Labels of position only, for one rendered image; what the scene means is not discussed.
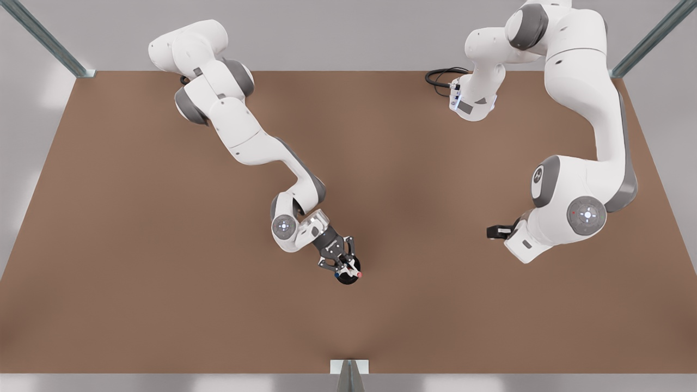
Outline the silver frame post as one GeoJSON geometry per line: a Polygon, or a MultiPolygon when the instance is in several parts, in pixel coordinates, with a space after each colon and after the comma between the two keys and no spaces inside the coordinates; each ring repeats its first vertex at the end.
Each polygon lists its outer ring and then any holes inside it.
{"type": "Polygon", "coordinates": [[[19,0],[0,0],[0,7],[3,7],[18,21],[35,40],[42,44],[42,47],[76,78],[95,77],[96,70],[86,69],[19,0]]]}
{"type": "Polygon", "coordinates": [[[364,392],[362,375],[369,374],[369,361],[333,359],[329,361],[329,373],[339,375],[337,392],[364,392]]]}
{"type": "Polygon", "coordinates": [[[611,78],[623,78],[677,25],[697,8],[697,0],[680,0],[611,70],[611,78]]]}

